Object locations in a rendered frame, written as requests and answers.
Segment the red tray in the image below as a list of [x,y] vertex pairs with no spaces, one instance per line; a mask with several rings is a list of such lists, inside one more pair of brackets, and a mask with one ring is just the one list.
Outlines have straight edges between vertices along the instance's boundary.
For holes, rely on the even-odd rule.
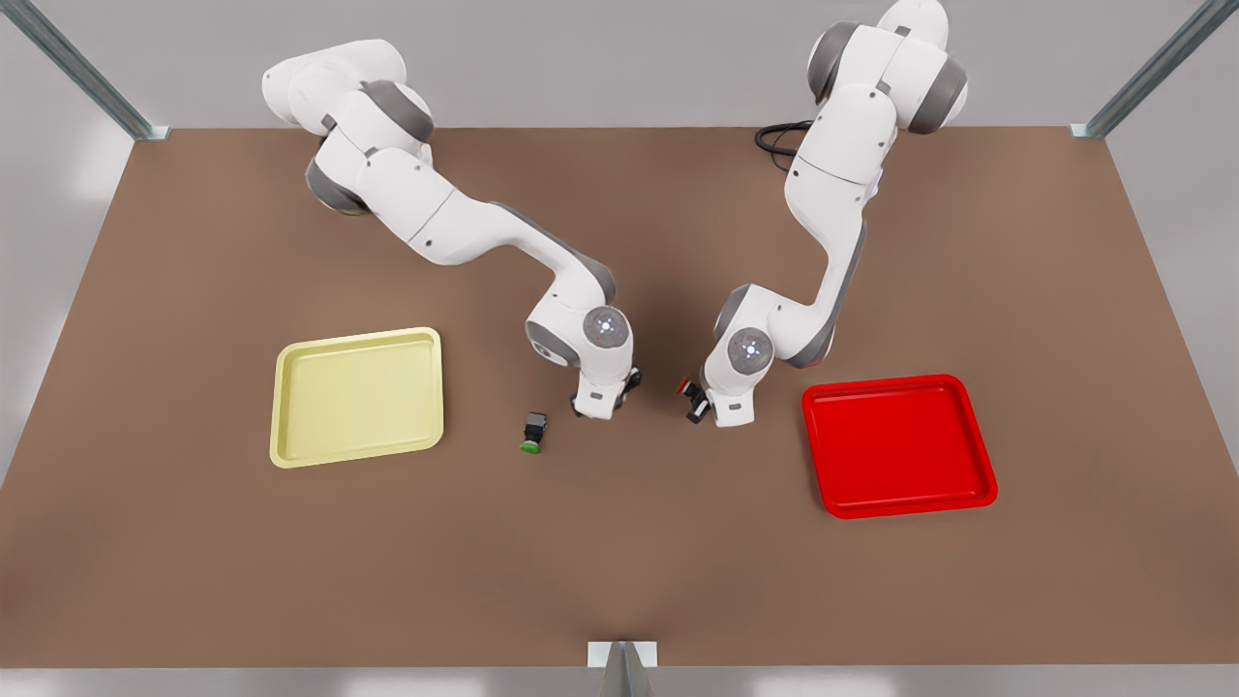
[[939,374],[810,385],[800,396],[821,503],[844,520],[997,498],[966,387]]

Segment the pale yellow tray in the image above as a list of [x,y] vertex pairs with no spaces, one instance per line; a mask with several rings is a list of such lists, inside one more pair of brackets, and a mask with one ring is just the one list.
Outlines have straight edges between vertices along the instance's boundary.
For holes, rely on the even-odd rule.
[[431,327],[306,340],[276,357],[278,468],[415,453],[444,433],[442,345]]

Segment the silver frame post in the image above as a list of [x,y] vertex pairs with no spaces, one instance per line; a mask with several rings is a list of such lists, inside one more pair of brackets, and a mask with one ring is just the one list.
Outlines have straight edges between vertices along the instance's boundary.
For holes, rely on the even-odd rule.
[[1204,45],[1227,19],[1239,12],[1239,0],[1204,0],[1189,19],[1160,45],[1158,51],[1134,72],[1132,78],[1105,103],[1099,106],[1087,123],[1072,123],[1068,128],[1072,137],[1110,136],[1125,119],[1146,102],[1147,97],[1163,84],[1168,76],[1189,58],[1194,50]]
[[586,665],[603,670],[597,697],[654,697],[648,669],[658,666],[655,641],[589,641]]
[[133,141],[164,141],[169,137],[171,129],[149,123],[31,0],[0,0],[0,14],[38,47],[95,106],[100,106],[112,123],[128,132]]

